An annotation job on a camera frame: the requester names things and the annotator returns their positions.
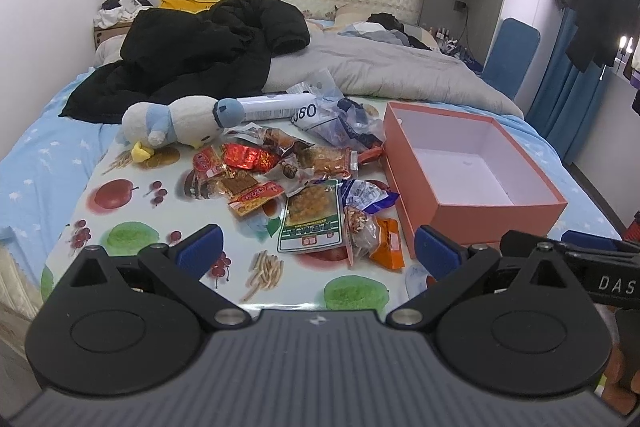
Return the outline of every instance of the blue curtain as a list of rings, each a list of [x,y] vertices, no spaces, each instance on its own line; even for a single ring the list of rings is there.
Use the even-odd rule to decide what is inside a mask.
[[[593,62],[580,73],[565,49],[575,34],[575,11],[566,8],[556,45],[526,121],[570,164],[580,152],[600,107],[606,82]]]

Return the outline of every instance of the white plush duck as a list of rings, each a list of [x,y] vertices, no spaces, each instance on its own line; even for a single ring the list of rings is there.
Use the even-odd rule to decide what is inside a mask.
[[[244,108],[234,98],[185,96],[169,105],[135,103],[122,117],[122,133],[133,144],[132,160],[140,163],[151,158],[155,149],[174,142],[198,149],[243,118]]]

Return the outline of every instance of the silver bolt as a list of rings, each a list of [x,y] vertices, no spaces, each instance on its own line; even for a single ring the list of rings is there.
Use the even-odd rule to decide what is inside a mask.
[[[400,308],[391,313],[391,320],[403,326],[413,326],[422,320],[422,314],[413,308]]]
[[[214,315],[216,322],[225,326],[237,326],[244,322],[244,312],[237,308],[224,308]]]

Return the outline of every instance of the plush toy's yellow foot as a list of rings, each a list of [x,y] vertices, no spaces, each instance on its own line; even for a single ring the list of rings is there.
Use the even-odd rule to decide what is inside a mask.
[[[131,149],[131,159],[135,163],[142,163],[151,158],[151,156],[153,156],[155,152],[156,151],[154,151],[153,149],[149,149],[148,147],[142,145],[142,142],[137,142],[133,146],[133,149]]]

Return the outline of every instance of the coral cardboard box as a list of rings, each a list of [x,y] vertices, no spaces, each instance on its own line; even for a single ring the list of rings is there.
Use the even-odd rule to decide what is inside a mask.
[[[431,225],[460,245],[498,243],[508,230],[546,235],[566,200],[503,127],[488,116],[389,102],[385,172],[415,258],[414,235]]]

